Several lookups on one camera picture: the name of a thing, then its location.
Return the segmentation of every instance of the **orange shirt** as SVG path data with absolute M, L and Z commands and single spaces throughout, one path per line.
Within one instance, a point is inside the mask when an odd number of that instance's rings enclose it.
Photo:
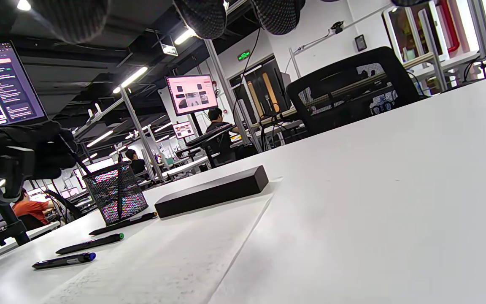
M 22 215 L 31 214 L 37 220 L 41 221 L 44 225 L 48 225 L 46 216 L 42 213 L 44 210 L 48 209 L 48 202 L 32 202 L 23 201 L 12 206 L 12 210 L 16 213 L 16 216 L 20 217 Z

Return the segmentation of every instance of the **pink screen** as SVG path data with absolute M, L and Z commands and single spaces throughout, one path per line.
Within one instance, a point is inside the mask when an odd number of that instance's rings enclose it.
M 168 77 L 167 82 L 178 116 L 217 106 L 209 75 Z
M 194 130 L 191 127 L 191 122 L 178 123 L 174 125 L 175 136 L 178 139 L 194 135 Z

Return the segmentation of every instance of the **man in black shirt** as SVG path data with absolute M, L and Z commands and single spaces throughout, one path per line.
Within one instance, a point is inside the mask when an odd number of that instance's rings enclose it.
M 145 161 L 138 159 L 138 154 L 136 154 L 135 150 L 129 149 L 125 151 L 125 156 L 131 160 L 131 169 L 135 175 L 145 171 Z
M 218 127 L 222 127 L 223 125 L 229 125 L 229 123 L 222 121 L 222 110 L 219 108 L 213 108 L 209 110 L 208 117 L 211 121 L 211 125 L 206 129 L 206 132 L 214 130 Z M 237 128 L 232 129 L 232 132 L 239 133 Z M 224 133 L 223 135 L 216 137 L 216 142 L 218 142 L 218 146 L 216 144 L 211 144 L 211 152 L 212 154 L 220 153 L 220 158 L 230 158 L 233 157 L 234 151 L 230 148 L 232 145 L 232 141 L 230 140 L 230 136 L 228 133 Z

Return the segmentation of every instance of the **person in orange shirt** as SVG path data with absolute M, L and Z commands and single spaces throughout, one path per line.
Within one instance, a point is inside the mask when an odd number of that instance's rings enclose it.
M 29 195 L 22 189 L 22 194 L 19 200 L 12 206 L 12 210 L 16 216 L 31 214 L 37 220 L 41 221 L 44 225 L 48 224 L 45 213 L 54 208 L 53 202 L 35 202 L 29 200 Z

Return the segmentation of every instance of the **black shirt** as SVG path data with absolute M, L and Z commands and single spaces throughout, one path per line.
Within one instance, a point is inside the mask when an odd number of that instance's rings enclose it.
M 211 125 L 206 129 L 206 132 L 212 131 L 214 129 L 217 129 L 218 127 L 222 127 L 224 125 L 229 125 L 227 122 L 218 122 L 214 121 L 211 123 Z M 212 144 L 210 145 L 212 153 L 224 153 L 224 152 L 231 152 L 230 146 L 232 145 L 232 141 L 230 140 L 230 136 L 228 133 L 224 133 L 222 135 L 219 135 L 216 137 L 216 142 L 218 142 L 218 146 L 215 145 L 215 141 L 212 141 Z
M 133 160 L 131 162 L 131 169 L 136 174 L 142 173 L 145 171 L 145 161 L 143 160 Z

